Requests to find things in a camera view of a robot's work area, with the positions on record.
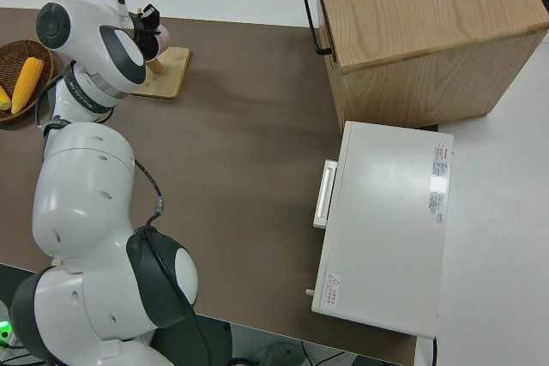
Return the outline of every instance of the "black drawer handle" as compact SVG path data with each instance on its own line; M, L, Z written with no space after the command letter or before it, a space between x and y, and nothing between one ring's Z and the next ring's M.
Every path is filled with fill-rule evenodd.
M312 26L311 9L309 8L309 2L307 2L307 0L304 0L304 2L305 2L305 10L307 12L307 19L309 20L309 29L311 30L312 43L315 46L315 52L323 56L331 55L332 49L330 47L323 49L318 45L317 35L315 34L315 28Z

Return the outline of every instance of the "warning label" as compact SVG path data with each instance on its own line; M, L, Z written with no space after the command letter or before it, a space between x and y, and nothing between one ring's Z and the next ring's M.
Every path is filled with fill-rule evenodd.
M432 157L431 187L429 188L429 212L437 223L442 223L446 212L448 189L449 149L444 144L435 147Z
M334 308L337 304L337 297L341 284L341 276L335 273L328 273L326 276L326 281L324 283L326 285L323 299L324 306Z

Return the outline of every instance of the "green light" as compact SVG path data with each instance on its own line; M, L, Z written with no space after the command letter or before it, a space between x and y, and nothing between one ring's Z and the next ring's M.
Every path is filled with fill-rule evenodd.
M11 333L11 324L8 321L0 321L0 339L6 339Z

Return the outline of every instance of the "wooden stand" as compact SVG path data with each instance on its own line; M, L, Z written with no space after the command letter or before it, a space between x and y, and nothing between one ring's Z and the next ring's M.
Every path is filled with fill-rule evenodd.
M149 66L150 63L147 63L147 79L132 94L162 99L177 98L181 90L189 57L189 49L169 47L157 59L154 59L156 62L152 63L152 68ZM162 70L156 69L158 65L160 65Z

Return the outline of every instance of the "wooden peg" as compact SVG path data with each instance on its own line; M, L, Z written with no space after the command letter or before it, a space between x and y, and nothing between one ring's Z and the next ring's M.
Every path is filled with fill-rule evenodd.
M160 75L164 72L164 66L158 59L153 59L150 62L147 62L147 67L156 75Z

